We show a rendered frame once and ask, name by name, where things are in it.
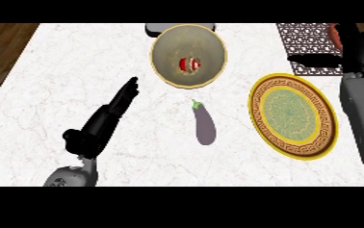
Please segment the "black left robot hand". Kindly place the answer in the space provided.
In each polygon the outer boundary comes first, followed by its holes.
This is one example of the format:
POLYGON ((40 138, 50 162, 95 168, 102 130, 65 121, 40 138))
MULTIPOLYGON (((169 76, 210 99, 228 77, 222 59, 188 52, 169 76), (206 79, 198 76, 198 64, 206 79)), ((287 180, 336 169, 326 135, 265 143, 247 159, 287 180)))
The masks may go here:
POLYGON ((65 149, 83 158, 93 159, 101 154, 113 137, 135 96, 138 95, 138 78, 132 77, 119 90, 111 102, 99 107, 80 130, 68 129, 62 138, 65 149))

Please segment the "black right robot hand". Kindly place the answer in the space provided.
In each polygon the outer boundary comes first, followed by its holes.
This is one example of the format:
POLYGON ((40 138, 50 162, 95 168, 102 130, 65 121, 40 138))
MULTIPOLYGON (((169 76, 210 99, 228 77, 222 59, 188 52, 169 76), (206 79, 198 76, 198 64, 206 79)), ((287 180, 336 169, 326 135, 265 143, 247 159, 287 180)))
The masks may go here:
POLYGON ((299 54, 287 57, 290 62, 305 67, 342 67, 343 73, 364 75, 364 32, 355 23, 336 23, 335 29, 342 44, 342 56, 332 54, 299 54))

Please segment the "yellow and green patterned plate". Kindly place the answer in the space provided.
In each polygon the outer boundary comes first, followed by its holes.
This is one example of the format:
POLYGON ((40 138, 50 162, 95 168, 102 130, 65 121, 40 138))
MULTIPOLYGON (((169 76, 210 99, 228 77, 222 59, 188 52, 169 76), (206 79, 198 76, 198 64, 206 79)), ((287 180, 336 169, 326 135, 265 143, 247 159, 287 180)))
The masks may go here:
POLYGON ((247 108, 255 129, 272 149, 293 159, 320 159, 332 151, 339 122, 333 106, 303 78, 274 73, 259 79, 247 108))

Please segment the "olive bowl with yellow rim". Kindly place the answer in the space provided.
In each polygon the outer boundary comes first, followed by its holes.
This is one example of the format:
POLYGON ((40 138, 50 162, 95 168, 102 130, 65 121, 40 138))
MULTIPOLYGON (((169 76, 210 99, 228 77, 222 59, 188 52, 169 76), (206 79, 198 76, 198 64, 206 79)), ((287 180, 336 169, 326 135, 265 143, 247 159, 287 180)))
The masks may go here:
POLYGON ((198 24, 179 24, 157 37, 151 47, 151 66, 163 81, 179 89, 198 89, 209 85, 224 72, 228 49, 218 34, 198 24), (195 74, 179 70, 182 58, 198 58, 195 74))

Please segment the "red-orange object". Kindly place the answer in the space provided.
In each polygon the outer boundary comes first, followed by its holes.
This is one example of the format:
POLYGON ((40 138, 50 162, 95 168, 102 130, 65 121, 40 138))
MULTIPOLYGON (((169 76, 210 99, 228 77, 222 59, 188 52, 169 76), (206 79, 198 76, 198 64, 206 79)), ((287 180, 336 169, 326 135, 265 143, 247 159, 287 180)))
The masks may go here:
POLYGON ((338 23, 332 23, 329 26, 329 38, 339 49, 339 51, 343 51, 343 46, 342 46, 342 41, 340 41, 340 36, 339 36, 339 31, 336 29, 338 23))

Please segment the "dark lattice placemat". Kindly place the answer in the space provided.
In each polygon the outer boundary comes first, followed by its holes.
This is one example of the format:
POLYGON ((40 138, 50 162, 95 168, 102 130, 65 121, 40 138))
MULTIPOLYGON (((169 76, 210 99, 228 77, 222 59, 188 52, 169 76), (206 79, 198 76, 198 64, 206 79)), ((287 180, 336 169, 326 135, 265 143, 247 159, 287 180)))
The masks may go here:
MULTIPOLYGON (((277 23, 284 50, 289 56, 299 54, 342 55, 329 37, 329 23, 277 23)), ((305 67, 292 62, 296 76, 342 76, 342 67, 305 67)))

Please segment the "purple eggplant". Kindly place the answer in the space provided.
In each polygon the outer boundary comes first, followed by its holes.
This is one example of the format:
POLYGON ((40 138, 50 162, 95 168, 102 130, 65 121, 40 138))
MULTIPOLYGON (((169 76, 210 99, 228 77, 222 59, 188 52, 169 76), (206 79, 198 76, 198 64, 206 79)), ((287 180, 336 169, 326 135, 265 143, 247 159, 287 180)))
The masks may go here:
POLYGON ((210 145, 216 140, 216 127, 212 116, 201 102, 193 100, 193 112, 197 121, 197 139, 201 145, 210 145))

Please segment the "grey rounded object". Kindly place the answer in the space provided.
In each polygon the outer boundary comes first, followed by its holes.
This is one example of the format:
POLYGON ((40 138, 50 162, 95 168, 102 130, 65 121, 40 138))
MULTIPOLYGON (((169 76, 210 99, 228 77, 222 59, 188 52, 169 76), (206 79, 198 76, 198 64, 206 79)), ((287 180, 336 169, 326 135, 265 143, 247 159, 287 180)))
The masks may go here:
MULTIPOLYGON (((216 29, 215 23, 201 23, 200 25, 206 27, 209 30, 216 29)), ((145 33, 151 38, 156 38, 173 26, 178 26, 178 23, 147 23, 145 33)))

